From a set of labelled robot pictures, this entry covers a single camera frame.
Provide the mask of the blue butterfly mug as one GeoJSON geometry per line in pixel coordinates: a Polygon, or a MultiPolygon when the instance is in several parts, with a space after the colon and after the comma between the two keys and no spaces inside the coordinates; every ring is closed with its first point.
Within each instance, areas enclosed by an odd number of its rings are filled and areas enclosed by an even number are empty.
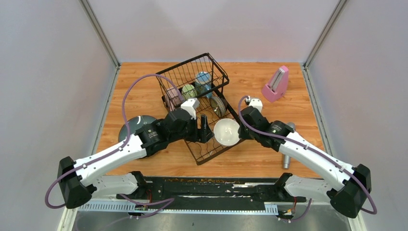
{"type": "Polygon", "coordinates": [[[198,72],[195,76],[195,88],[197,95],[203,94],[212,88],[212,77],[208,72],[198,72]]]}

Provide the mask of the patterned ceramic bowl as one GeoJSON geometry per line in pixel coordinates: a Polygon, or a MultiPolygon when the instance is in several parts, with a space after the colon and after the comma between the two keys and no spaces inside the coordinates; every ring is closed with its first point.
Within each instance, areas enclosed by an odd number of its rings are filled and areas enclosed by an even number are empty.
{"type": "Polygon", "coordinates": [[[211,97],[209,101],[210,101],[210,106],[213,109],[214,113],[220,118],[224,117],[227,111],[224,101],[220,97],[217,97],[217,96],[211,97]]]}

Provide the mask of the blue-grey ceramic plate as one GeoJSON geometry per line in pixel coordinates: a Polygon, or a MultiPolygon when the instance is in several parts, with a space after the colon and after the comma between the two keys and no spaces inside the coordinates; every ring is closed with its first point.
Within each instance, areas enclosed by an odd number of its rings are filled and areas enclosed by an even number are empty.
{"type": "MultiPolygon", "coordinates": [[[[146,124],[151,124],[152,122],[154,122],[156,120],[155,117],[150,116],[150,115],[139,115],[136,117],[131,118],[128,121],[128,125],[130,128],[130,133],[134,134],[136,130],[140,129],[141,127],[143,127],[146,124]]],[[[118,134],[118,142],[122,142],[126,139],[127,137],[127,127],[124,124],[118,134]]]]}

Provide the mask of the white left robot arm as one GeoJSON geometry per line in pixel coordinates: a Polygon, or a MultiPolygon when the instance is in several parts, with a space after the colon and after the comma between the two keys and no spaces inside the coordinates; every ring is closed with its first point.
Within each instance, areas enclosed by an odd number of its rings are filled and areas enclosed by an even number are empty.
{"type": "Polygon", "coordinates": [[[201,115],[200,122],[198,125],[188,111],[178,108],[97,154],[77,160],[69,156],[61,159],[57,177],[63,205],[77,208],[93,196],[104,194],[131,194],[136,199],[143,198],[147,185],[140,174],[107,176],[106,173],[132,160],[150,157],[179,140],[207,143],[213,133],[206,115],[201,115]]]}

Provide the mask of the pink ceramic mug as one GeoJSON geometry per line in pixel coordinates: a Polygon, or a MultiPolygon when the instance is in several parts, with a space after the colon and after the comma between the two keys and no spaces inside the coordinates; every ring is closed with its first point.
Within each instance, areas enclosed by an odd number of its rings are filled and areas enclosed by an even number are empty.
{"type": "Polygon", "coordinates": [[[179,90],[174,87],[168,88],[165,92],[165,102],[170,111],[176,109],[182,104],[182,99],[179,97],[179,90]]]}

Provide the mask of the light green mug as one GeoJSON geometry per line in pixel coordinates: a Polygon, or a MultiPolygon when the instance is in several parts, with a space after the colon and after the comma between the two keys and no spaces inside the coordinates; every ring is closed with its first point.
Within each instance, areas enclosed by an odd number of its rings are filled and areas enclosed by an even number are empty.
{"type": "Polygon", "coordinates": [[[181,94],[185,100],[188,100],[190,98],[196,98],[197,96],[196,87],[191,84],[186,84],[183,86],[181,94]]]}

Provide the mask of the white zigzag ceramic bowl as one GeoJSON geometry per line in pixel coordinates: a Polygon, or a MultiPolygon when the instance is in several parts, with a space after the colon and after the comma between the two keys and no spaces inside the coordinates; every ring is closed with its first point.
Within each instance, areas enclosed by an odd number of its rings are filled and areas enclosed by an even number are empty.
{"type": "Polygon", "coordinates": [[[213,129],[216,141],[223,146],[234,146],[239,141],[238,130],[240,125],[233,119],[223,118],[219,120],[213,129]]]}

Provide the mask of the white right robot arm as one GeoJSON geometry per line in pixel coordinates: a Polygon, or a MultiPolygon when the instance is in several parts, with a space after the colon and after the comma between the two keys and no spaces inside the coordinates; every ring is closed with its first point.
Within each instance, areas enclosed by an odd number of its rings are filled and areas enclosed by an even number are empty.
{"type": "Polygon", "coordinates": [[[241,139],[255,140],[266,148],[294,158],[321,177],[309,179],[284,173],[275,187],[279,200],[301,196],[330,203],[348,218],[356,218],[360,211],[377,214],[376,204],[370,195],[368,167],[363,164],[355,167],[336,159],[306,141],[291,126],[278,120],[268,122],[253,106],[242,109],[239,118],[241,139]]]}

